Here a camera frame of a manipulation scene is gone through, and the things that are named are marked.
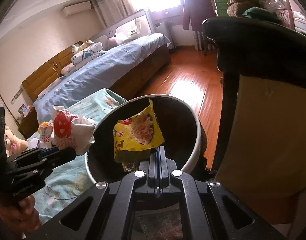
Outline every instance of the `human hand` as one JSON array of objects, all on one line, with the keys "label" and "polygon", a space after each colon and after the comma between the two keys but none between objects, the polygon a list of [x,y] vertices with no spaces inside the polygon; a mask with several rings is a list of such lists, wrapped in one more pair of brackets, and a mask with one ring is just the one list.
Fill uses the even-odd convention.
[{"label": "human hand", "polygon": [[34,205],[35,199],[32,195],[18,202],[17,206],[5,207],[0,204],[0,217],[16,236],[21,237],[22,233],[32,233],[42,225]]}]

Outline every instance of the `baseboard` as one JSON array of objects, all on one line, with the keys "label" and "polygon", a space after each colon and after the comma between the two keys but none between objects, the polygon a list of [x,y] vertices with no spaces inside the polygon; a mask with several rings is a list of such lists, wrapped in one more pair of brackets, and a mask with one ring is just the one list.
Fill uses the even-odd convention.
[{"label": "baseboard", "polygon": [[176,48],[190,48],[190,47],[192,47],[192,48],[194,48],[195,49],[195,45],[178,45],[178,46],[176,46]]}]

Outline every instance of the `teal blanket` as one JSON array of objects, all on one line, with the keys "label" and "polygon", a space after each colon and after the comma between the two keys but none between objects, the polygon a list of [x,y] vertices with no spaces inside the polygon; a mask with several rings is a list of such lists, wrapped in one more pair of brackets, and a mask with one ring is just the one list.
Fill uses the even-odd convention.
[{"label": "teal blanket", "polygon": [[[73,114],[92,118],[98,124],[110,111],[124,102],[126,100],[116,93],[101,89],[75,103],[68,110]],[[38,137],[36,132],[28,141]],[[36,199],[35,208],[43,223],[92,186],[93,183],[86,172],[84,158],[84,155],[77,156],[75,160],[53,169],[53,173],[45,180],[46,186],[33,194]]]}]

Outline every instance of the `electrical outlet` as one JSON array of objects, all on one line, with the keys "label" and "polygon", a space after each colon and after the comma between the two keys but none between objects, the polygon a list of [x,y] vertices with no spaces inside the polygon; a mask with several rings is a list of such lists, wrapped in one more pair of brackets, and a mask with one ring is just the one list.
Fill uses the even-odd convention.
[{"label": "electrical outlet", "polygon": [[20,88],[20,90],[14,95],[14,99],[17,99],[21,95],[22,92],[23,92],[23,89]]}]

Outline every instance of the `black metal bracket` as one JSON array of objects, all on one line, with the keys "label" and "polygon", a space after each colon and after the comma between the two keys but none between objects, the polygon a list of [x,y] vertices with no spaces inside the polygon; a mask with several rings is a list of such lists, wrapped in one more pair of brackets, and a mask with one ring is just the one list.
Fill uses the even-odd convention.
[{"label": "black metal bracket", "polygon": [[72,147],[59,150],[34,148],[6,159],[4,181],[1,182],[0,202],[7,206],[26,198],[45,186],[52,169],[74,160]]},{"label": "black metal bracket", "polygon": [[[162,194],[157,194],[157,187]],[[284,239],[220,182],[197,181],[177,170],[160,147],[121,181],[94,184],[28,240],[131,239],[137,201],[156,204],[168,199],[179,203],[184,239]]]}]

